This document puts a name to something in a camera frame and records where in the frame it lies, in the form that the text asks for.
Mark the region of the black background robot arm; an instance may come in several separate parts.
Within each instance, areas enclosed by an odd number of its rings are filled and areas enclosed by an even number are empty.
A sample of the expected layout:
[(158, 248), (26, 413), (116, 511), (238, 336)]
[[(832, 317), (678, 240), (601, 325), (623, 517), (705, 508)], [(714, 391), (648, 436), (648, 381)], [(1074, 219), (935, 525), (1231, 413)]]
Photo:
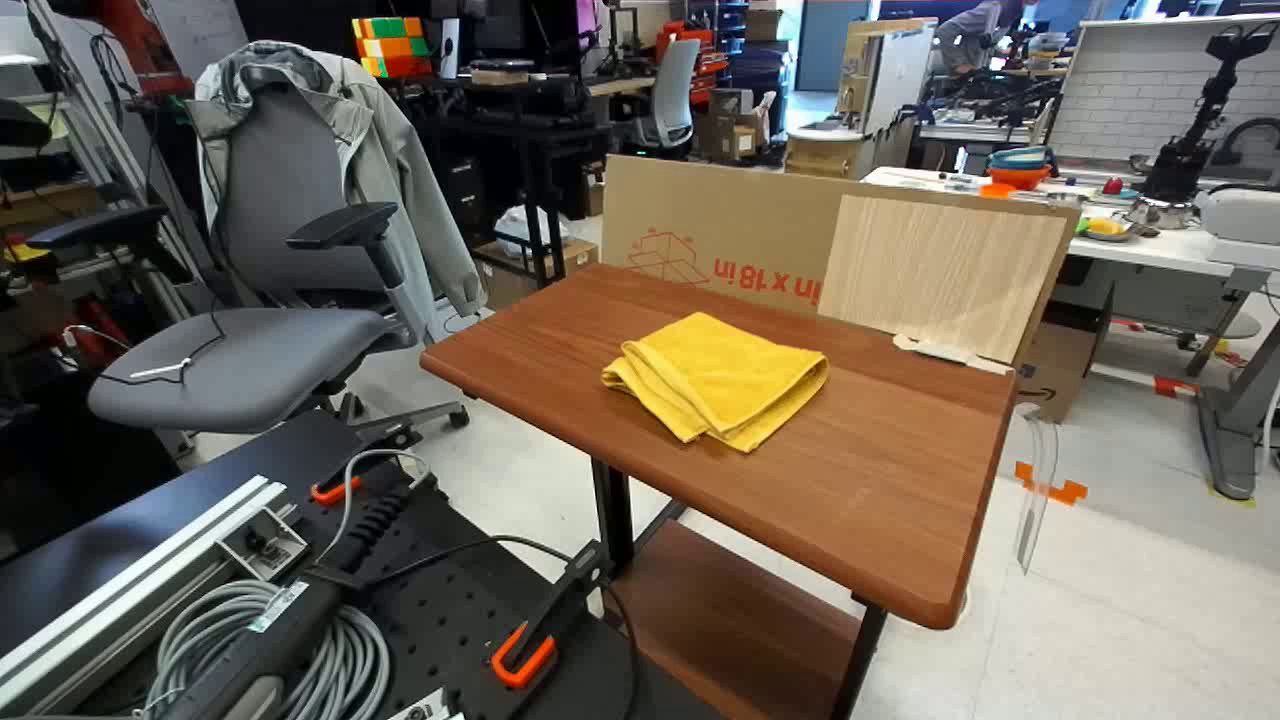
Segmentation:
[(1234, 90), (1234, 69), (1246, 55), (1260, 55), (1272, 43), (1272, 23), (1243, 23), (1215, 31), (1202, 53), (1215, 61), (1215, 72), (1198, 90), (1197, 119), (1185, 136), (1168, 139), (1151, 159), (1141, 191), (1151, 199), (1185, 206), (1197, 197), (1198, 172), (1210, 155), (1209, 128), (1223, 118), (1223, 103)]

